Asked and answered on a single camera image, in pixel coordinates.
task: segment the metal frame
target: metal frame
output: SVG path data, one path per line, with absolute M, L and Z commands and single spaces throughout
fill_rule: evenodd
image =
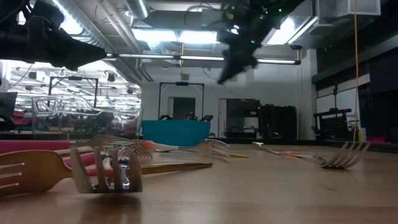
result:
M 160 116 L 160 97 L 162 96 L 162 85 L 163 84 L 169 84 L 169 85 L 177 85 L 178 82 L 161 82 L 159 83 L 159 103 L 158 103 L 158 107 L 157 107 L 157 118 L 159 118 Z M 187 86 L 189 85 L 201 85 L 203 88 L 203 93 L 201 94 L 201 116 L 203 117 L 203 113 L 204 113 L 204 105 L 205 105 L 205 84 L 203 83 L 188 83 Z
M 50 85 L 49 85 L 49 95 L 51 95 L 51 90 L 53 87 L 57 85 L 57 83 L 53 86 L 52 80 L 59 79 L 60 81 L 67 80 L 94 80 L 95 81 L 95 92 L 94 92 L 94 108 L 97 106 L 97 92 L 98 92 L 98 79 L 97 78 L 83 78 L 83 77 L 50 77 Z

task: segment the doorway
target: doorway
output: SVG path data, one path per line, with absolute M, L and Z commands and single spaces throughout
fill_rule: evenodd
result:
M 190 112 L 195 112 L 195 98 L 174 97 L 173 119 L 185 119 Z

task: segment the blue bowl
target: blue bowl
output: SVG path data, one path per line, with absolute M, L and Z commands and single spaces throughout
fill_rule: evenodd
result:
M 208 138 L 210 122 L 192 120 L 143 121 L 144 140 L 171 146 L 196 146 Z

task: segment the table surface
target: table surface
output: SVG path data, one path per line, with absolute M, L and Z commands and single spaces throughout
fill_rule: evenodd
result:
M 336 148 L 269 146 L 330 156 Z M 0 223 L 396 223 L 398 155 L 367 152 L 349 170 L 232 146 L 227 164 L 189 152 L 152 161 L 210 161 L 212 168 L 144 176 L 136 194 L 78 194 L 72 179 L 43 194 L 0 198 Z

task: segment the whiteboard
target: whiteboard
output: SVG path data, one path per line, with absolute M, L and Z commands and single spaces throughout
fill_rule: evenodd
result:
M 345 110 L 345 109 L 351 109 L 352 112 L 347 113 L 347 120 L 348 121 L 353 121 L 354 120 L 354 112 L 355 112 L 355 92 L 356 89 L 352 88 L 349 90 L 341 91 L 338 92 L 336 95 L 336 102 L 337 102 L 337 108 L 339 110 Z M 360 122 L 361 118 L 359 117 L 359 101 L 357 100 L 357 120 L 359 121 L 358 127 L 360 128 Z M 322 113 L 322 112 L 327 112 L 330 110 L 330 108 L 335 107 L 335 96 L 334 95 L 328 95 L 328 96 L 323 96 L 317 98 L 317 113 Z

